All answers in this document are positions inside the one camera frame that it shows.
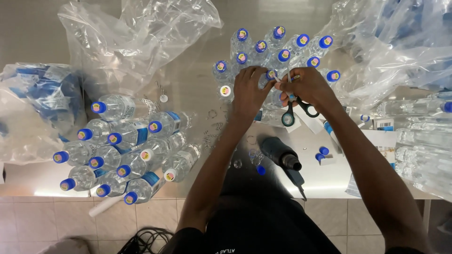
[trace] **hand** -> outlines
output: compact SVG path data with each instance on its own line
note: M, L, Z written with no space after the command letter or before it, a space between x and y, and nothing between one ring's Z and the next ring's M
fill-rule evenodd
M247 127L253 122L270 89L276 83L272 80L263 89L259 89L259 78L266 72L265 67L250 66L235 76L232 118L246 124Z
M337 100L331 87L326 83L322 75L314 67L294 68L290 71L290 76L300 77L292 80L292 83L287 82L287 75L285 75L280 83L275 84L275 88L283 91L281 94L281 100L283 100L283 106L286 107L289 98L284 92L292 92L294 95L299 96L303 101L310 103L314 106L317 112L324 114L325 109L334 108L337 106L342 107Z

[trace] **black cable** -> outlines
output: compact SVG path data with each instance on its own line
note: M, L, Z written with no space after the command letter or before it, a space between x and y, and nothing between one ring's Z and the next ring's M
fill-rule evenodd
M150 234L149 238L145 242L143 236ZM144 227L140 229L118 252L118 254L142 254L144 252L150 254L156 254L151 251L151 246L157 237L160 236L168 243L170 236L174 236L174 233L169 232L163 228L157 227Z

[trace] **tile floor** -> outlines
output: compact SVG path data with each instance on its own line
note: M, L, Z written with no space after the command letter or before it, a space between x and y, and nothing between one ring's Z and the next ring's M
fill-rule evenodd
M34 254L70 235L89 240L96 254L114 254L144 226L174 231L185 199L118 202L95 218L100 198L0 197L0 254ZM384 253L384 239L361 199L299 201L342 254ZM157 240L155 251L165 244Z

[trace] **person's left hand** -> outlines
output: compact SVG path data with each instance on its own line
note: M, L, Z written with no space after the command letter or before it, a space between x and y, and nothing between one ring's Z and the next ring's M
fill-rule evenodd
M269 81L263 89L259 89L259 78L266 72L265 67L250 66L242 69L235 77L232 118L246 124L247 127L253 122L262 103L276 83L275 80Z

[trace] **person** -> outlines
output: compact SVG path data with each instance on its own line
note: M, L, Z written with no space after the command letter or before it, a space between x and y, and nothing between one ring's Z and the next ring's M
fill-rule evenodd
M321 74L313 67L295 68L291 77L300 77L292 83L285 76L281 83L270 81L259 89L259 77L266 71L251 66L235 77L230 120L187 195L174 237L161 253L339 253L294 200L220 196L226 165L273 86L299 95L330 123L385 239L385 252L431 253L407 186L346 114ZM281 99L287 105L287 94Z

